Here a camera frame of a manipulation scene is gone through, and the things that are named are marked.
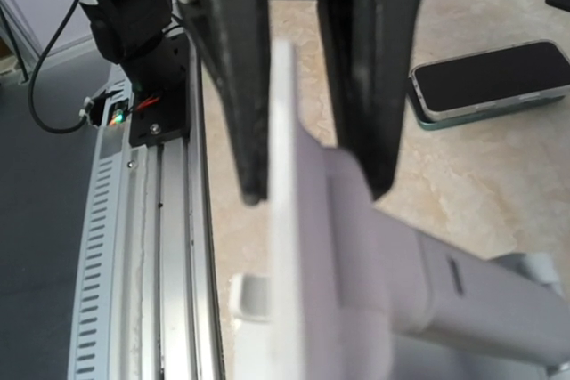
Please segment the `white folding phone stand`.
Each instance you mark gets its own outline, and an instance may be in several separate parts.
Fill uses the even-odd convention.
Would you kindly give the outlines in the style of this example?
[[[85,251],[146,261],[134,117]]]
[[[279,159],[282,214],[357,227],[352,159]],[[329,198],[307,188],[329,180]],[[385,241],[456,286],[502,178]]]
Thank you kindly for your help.
[[[376,210],[354,156],[297,110],[272,49],[269,272],[232,280],[237,379],[566,379],[569,303],[547,255],[480,259]]]

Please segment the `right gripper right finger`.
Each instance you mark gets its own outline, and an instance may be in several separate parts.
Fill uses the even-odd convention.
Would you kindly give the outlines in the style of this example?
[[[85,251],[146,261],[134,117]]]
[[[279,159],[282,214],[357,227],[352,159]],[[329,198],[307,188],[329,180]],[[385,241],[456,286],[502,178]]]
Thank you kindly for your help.
[[[371,195],[393,185],[421,0],[318,0],[338,145],[357,159]]]

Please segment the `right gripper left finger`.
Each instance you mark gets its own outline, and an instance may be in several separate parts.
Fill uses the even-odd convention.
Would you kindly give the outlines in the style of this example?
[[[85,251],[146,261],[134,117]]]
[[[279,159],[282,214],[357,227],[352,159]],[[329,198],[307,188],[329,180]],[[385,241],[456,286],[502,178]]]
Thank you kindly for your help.
[[[177,0],[222,102],[245,204],[267,198],[268,0]]]

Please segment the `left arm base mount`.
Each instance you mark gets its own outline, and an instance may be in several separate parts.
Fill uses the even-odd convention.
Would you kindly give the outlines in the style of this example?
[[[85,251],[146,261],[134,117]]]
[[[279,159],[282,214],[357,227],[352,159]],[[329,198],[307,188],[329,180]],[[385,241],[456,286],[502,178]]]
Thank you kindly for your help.
[[[133,148],[188,136],[191,65],[188,37],[183,32],[163,36],[154,50],[120,66],[126,74],[92,99],[92,124],[126,126]]]

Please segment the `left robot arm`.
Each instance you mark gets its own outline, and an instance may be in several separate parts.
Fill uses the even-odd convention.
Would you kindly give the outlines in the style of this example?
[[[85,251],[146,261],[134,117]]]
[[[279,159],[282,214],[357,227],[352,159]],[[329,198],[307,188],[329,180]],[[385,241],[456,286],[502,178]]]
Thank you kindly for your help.
[[[103,58],[119,64],[161,38],[172,0],[78,0]]]

